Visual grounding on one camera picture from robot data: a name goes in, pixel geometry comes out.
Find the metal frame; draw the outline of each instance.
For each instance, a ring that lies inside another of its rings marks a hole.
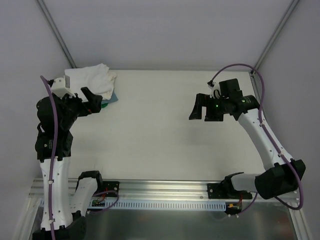
[[[264,63],[268,53],[270,52],[270,50],[274,46],[276,40],[280,36],[280,33],[283,31],[283,29],[284,29],[285,25],[287,24],[289,18],[292,16],[294,11],[296,10],[299,2],[300,2],[300,0],[292,0],[291,1],[290,5],[288,6],[286,11],[284,12],[282,18],[280,19],[279,23],[275,27],[275,29],[274,29],[271,37],[269,38],[267,44],[265,45],[265,47],[264,47],[262,53],[260,54],[256,64],[254,65],[255,69],[259,69],[262,66],[262,64]]]
[[[256,74],[250,72],[249,73],[249,77],[250,77],[250,80],[251,80],[251,84],[252,84],[252,87],[253,87],[253,92],[254,92],[255,98],[260,103],[261,102],[261,96],[260,96],[260,93],[259,93],[259,90],[258,90],[258,86],[257,86]]]
[[[188,203],[189,206],[194,204],[194,210],[199,210],[202,206],[208,206],[209,204],[221,204],[226,202],[234,202],[230,199],[208,199],[207,184],[208,183],[219,183],[219,181],[169,181],[169,180],[119,180],[119,179],[104,179],[105,181],[118,181],[119,185],[119,196],[123,207],[119,204],[118,209],[141,209],[143,203],[177,203],[171,207],[170,210],[182,210],[181,204]],[[77,186],[77,178],[69,178],[68,180],[68,191],[69,196],[73,196]],[[27,236],[30,234],[32,224],[35,219],[36,209],[41,206],[41,199],[44,195],[43,179],[36,178],[33,181],[29,198],[32,204],[28,205],[28,212],[23,218],[23,222],[30,223],[28,227],[21,229],[20,236]],[[298,205],[298,193],[291,192],[280,196],[286,202],[291,203],[293,206]],[[243,200],[245,203],[249,203],[251,200]],[[265,200],[258,196],[257,202],[272,203],[277,206],[279,202],[272,198]],[[159,210],[167,210],[166,207],[151,207]],[[212,209],[202,209],[203,211],[212,211]],[[313,240],[306,225],[304,214],[302,211],[289,211],[293,226],[297,235],[298,240]]]
[[[77,178],[69,178],[68,193],[73,196],[76,191]],[[170,180],[127,180],[127,179],[104,179],[104,181],[118,181],[119,197],[123,200],[138,201],[215,201],[234,202],[231,199],[209,199],[208,183],[220,183],[220,181],[170,181]],[[33,181],[30,197],[42,198],[44,195],[44,182],[42,178]],[[284,201],[296,203],[299,201],[298,192],[290,192],[280,196]],[[257,202],[277,203],[274,198],[265,200],[258,196]]]
[[[45,3],[45,0],[36,0],[36,2],[38,4],[41,12],[43,13],[44,18],[48,22],[49,27],[51,28],[51,30],[53,32],[53,35],[57,39],[57,42],[59,43],[64,56],[66,57],[68,63],[70,64],[70,67],[73,68],[73,69],[76,69],[77,68],[76,63],[74,62],[73,57],[70,54],[70,52],[68,50],[68,47],[67,47],[63,37],[61,36],[60,31],[57,28],[54,19],[52,18],[51,14],[50,14],[50,11],[49,11],[46,3]],[[261,52],[256,64],[254,65],[254,67],[256,69],[259,69],[261,67],[261,65],[263,64],[266,56],[268,55],[268,53],[270,52],[271,48],[275,44],[275,42],[278,39],[280,33],[283,31],[284,26],[287,24],[288,19],[291,17],[293,12],[297,8],[297,5],[298,5],[299,2],[300,2],[300,0],[292,0],[291,1],[290,5],[288,6],[286,11],[284,12],[282,18],[280,19],[279,23],[275,27],[271,37],[269,38],[269,40],[267,41],[265,47],[263,48],[263,50],[262,50],[262,52]]]
[[[65,58],[67,59],[69,65],[71,68],[76,69],[77,66],[68,50],[68,47],[63,39],[63,37],[61,36],[56,23],[54,21],[54,19],[52,18],[49,9],[47,8],[46,3],[44,2],[44,0],[35,0],[39,6],[39,9],[41,10],[41,12],[43,13],[43,16],[45,18],[45,20],[47,21],[47,23],[49,24],[50,29],[52,30],[53,35],[55,36],[58,44],[61,47],[61,50],[65,56]]]

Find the cloth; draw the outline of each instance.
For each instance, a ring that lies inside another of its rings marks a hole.
[[[115,91],[113,91],[110,100],[102,100],[101,104],[112,104],[116,101],[118,101],[118,97],[117,97]]]
[[[108,106],[109,103],[101,103],[101,108],[104,109],[106,106]]]
[[[109,67],[105,64],[66,69],[64,74],[70,77],[71,91],[77,93],[83,102],[88,101],[81,91],[83,87],[88,87],[92,93],[101,95],[103,100],[111,99],[117,73],[109,71]]]

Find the blue cloth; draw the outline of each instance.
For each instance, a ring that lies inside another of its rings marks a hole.
[[[115,91],[113,90],[111,98],[109,100],[102,100],[101,104],[112,104],[112,103],[114,103],[116,101],[118,101],[118,97],[117,97]]]

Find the white wall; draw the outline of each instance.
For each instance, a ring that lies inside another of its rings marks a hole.
[[[78,67],[218,70],[254,65],[291,0],[45,2]]]
[[[279,140],[303,159],[303,211],[320,236],[320,1],[301,1],[261,68],[265,111]]]
[[[67,61],[34,0],[0,3],[0,233],[13,237],[33,178],[40,172],[36,103],[40,75],[53,78]]]

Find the white table surface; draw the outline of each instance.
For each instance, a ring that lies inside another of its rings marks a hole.
[[[106,179],[222,180],[236,172],[261,173],[261,158],[232,116],[223,122],[188,120],[196,94],[209,94],[213,71],[118,70],[118,102],[80,117],[71,128],[69,177],[99,170]],[[247,72],[237,78],[254,95]]]

